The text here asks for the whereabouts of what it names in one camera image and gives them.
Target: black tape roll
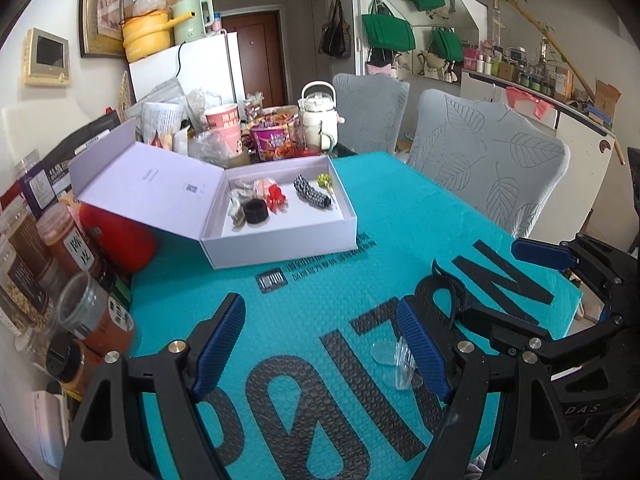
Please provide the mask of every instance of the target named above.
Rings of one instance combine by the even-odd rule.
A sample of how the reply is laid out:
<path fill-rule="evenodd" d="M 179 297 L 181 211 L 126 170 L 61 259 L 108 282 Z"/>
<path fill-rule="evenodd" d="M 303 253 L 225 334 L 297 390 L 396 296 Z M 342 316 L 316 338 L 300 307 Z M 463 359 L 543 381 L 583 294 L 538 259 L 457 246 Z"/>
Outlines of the black tape roll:
<path fill-rule="evenodd" d="M 242 206 L 242 210 L 244 211 L 244 218 L 248 224 L 259 224 L 269 217 L 267 203 L 259 198 L 249 200 L 249 202 Z"/>

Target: gold frame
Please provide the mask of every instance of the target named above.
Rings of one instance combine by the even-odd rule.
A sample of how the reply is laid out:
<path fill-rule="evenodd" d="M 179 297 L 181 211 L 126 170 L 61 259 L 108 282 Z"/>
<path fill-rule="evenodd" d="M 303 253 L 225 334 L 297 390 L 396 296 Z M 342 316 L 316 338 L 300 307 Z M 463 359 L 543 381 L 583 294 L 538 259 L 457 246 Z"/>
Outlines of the gold frame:
<path fill-rule="evenodd" d="M 112 38 L 98 32 L 98 0 L 78 0 L 78 36 L 81 57 L 125 57 L 122 34 Z M 124 20 L 124 0 L 120 0 L 120 22 Z"/>

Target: yellow pot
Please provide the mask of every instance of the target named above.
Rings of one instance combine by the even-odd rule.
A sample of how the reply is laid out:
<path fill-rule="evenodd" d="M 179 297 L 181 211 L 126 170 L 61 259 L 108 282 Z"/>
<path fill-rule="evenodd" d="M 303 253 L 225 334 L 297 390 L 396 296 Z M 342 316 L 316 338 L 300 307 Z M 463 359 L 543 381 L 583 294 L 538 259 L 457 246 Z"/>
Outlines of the yellow pot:
<path fill-rule="evenodd" d="M 169 48 L 171 46 L 169 29 L 194 16 L 194 12 L 185 12 L 170 20 L 166 10 L 154 10 L 144 16 L 135 16 L 127 20 L 122 26 L 124 37 L 122 46 L 127 55 L 127 61 L 133 63 Z"/>

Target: red toy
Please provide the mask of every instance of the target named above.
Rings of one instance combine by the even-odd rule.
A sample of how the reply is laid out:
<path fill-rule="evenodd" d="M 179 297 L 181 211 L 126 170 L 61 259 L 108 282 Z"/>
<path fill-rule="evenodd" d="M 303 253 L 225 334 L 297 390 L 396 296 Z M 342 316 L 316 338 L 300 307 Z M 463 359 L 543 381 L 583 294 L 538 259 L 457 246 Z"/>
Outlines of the red toy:
<path fill-rule="evenodd" d="M 267 197 L 267 206 L 272 212 L 276 212 L 279 206 L 287 203 L 287 197 L 282 194 L 282 190 L 277 184 L 269 186 L 269 195 Z"/>

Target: white kettle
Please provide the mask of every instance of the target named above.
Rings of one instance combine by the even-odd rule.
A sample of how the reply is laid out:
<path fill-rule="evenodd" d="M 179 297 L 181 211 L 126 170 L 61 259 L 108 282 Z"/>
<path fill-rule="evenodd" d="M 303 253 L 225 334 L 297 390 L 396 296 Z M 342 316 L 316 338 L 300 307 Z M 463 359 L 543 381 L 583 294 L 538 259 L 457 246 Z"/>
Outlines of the white kettle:
<path fill-rule="evenodd" d="M 305 97 L 306 91 L 313 86 L 329 87 L 333 97 L 324 92 L 315 92 Z M 344 123 L 344 119 L 335 110 L 335 88 L 325 81 L 313 81 L 302 89 L 298 105 L 306 144 L 330 152 L 338 143 L 338 123 Z"/>

